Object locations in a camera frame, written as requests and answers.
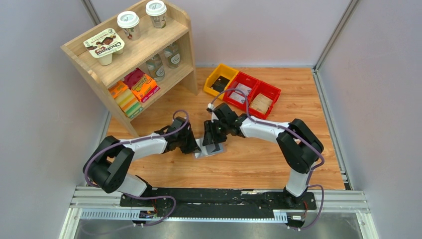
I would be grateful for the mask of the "dark grey credit card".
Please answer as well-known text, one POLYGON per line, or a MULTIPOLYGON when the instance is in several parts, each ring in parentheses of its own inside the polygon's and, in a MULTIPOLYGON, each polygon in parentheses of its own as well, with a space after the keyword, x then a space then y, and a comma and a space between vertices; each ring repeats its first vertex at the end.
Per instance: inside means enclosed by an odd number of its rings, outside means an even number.
POLYGON ((222 143, 214 143, 205 146, 207 156, 212 156, 220 153, 224 153, 224 145, 222 143))

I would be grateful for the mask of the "beige card holder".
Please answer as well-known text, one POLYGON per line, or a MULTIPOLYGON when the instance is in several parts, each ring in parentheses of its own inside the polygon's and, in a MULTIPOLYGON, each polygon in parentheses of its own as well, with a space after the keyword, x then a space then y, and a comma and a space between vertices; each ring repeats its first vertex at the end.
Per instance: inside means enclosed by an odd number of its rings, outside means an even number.
POLYGON ((203 137, 196 139, 196 143, 200 147, 201 151, 194 152, 195 159, 210 157, 225 152, 224 145, 222 143, 203 146, 203 139, 203 137))

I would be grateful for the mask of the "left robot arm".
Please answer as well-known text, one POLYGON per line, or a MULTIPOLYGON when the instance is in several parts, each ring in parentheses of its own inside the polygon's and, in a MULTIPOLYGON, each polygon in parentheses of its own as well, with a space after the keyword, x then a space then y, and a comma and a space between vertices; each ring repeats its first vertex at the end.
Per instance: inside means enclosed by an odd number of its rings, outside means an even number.
POLYGON ((119 140, 107 136, 84 165, 83 173, 88 181, 95 183, 104 192, 119 191, 131 195, 139 206, 144 207, 150 204, 152 193, 144 180, 129 174, 131 163, 177 148, 183 154, 201 152, 191 124, 182 117, 176 117, 171 125, 144 137, 119 140))

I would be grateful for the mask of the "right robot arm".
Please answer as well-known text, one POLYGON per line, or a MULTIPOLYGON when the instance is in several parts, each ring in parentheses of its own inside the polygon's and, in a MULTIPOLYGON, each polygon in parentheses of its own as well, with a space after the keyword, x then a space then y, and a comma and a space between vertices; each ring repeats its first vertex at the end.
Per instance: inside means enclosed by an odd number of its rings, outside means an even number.
POLYGON ((202 147, 216 150, 219 144, 227 140, 228 135, 257 138, 277 144, 291 168, 284 188, 284 202, 292 209, 303 203, 310 176, 317 166, 317 160, 322 158, 324 147, 301 119, 273 122, 248 114, 237 115, 226 103, 216 107, 209 104, 207 111, 211 119, 204 122, 202 147))

